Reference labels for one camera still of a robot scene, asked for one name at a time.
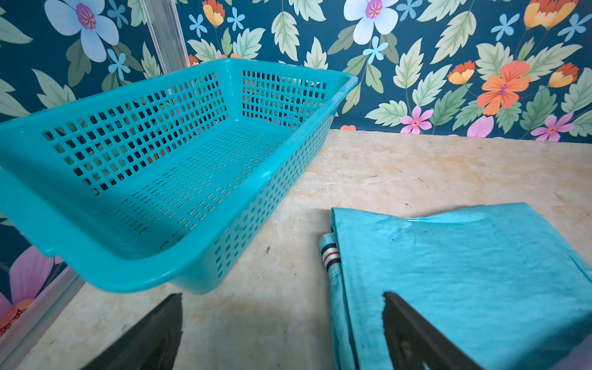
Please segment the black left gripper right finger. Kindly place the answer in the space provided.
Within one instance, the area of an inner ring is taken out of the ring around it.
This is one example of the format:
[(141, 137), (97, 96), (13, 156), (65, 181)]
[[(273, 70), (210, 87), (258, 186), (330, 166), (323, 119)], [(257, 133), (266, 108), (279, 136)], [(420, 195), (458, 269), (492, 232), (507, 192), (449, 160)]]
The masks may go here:
[(480, 369), (402, 297), (383, 295), (388, 353), (395, 369)]

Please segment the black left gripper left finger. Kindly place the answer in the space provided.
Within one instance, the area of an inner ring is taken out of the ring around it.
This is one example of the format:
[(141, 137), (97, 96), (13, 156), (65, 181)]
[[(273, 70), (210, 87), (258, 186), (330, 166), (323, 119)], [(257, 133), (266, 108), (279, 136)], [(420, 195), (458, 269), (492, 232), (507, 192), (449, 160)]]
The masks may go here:
[(182, 294), (170, 294), (84, 368), (172, 369), (182, 328)]

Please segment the teal pants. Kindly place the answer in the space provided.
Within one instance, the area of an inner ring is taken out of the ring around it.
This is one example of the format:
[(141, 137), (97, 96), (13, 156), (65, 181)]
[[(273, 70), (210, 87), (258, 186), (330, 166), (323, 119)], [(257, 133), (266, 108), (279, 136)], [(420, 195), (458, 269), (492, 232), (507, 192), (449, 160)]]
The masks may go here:
[(390, 369), (398, 294), (485, 369), (589, 369), (591, 268), (526, 203), (428, 217), (335, 208), (320, 242), (339, 369)]

